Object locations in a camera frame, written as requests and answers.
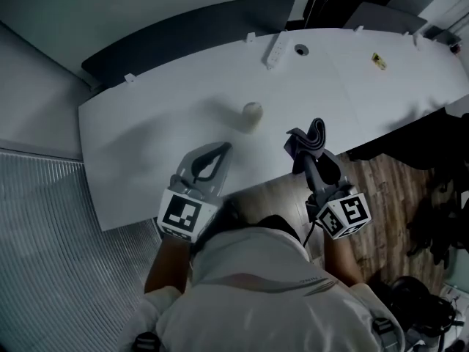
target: ribbed glass panel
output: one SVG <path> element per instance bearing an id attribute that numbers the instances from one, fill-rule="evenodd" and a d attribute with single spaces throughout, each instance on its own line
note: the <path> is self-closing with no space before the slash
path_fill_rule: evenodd
<path id="1" fill-rule="evenodd" d="M 159 246 L 153 221 L 101 232 L 82 163 L 0 153 L 0 345 L 115 351 Z"/>

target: small sticker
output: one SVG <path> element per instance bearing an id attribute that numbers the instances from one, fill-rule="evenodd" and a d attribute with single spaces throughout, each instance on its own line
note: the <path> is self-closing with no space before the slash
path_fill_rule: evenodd
<path id="1" fill-rule="evenodd" d="M 375 63 L 381 70 L 386 69 L 386 63 L 383 59 L 381 59 L 380 55 L 378 55 L 376 52 L 372 56 L 372 61 Z"/>

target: white t-shirt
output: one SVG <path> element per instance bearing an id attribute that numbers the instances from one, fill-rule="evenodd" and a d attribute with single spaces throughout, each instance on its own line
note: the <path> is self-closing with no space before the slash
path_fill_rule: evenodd
<path id="1" fill-rule="evenodd" d="M 146 294 L 119 350 L 146 331 L 171 352 L 404 350 L 399 324 L 367 285 L 344 286 L 282 231 L 216 235 L 193 262 L 192 285 Z M 377 318 L 393 331 L 374 332 Z"/>

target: wooden floor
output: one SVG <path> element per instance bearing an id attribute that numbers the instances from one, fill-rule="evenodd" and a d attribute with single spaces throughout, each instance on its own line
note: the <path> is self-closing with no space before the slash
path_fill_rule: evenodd
<path id="1" fill-rule="evenodd" d="M 412 221 L 419 202 L 432 197 L 434 204 L 446 201 L 446 195 L 430 194 L 426 185 L 432 171 L 421 171 L 406 166 L 386 155 L 370 161 L 350 162 L 346 154 L 339 156 L 349 180 L 365 193 L 372 213 L 372 223 L 352 235 L 355 257 L 366 280 L 379 275 L 392 283 L 403 275 L 420 279 L 434 294 L 443 285 L 443 264 L 435 266 L 428 250 L 407 257 L 411 247 L 407 223 Z M 305 201 L 309 191 L 304 175 L 285 175 L 233 196 L 241 212 L 250 223 L 278 214 L 295 228 L 304 241 L 311 224 Z M 322 230 L 316 228 L 310 237 L 309 252 L 316 263 L 321 263 L 323 252 Z"/>

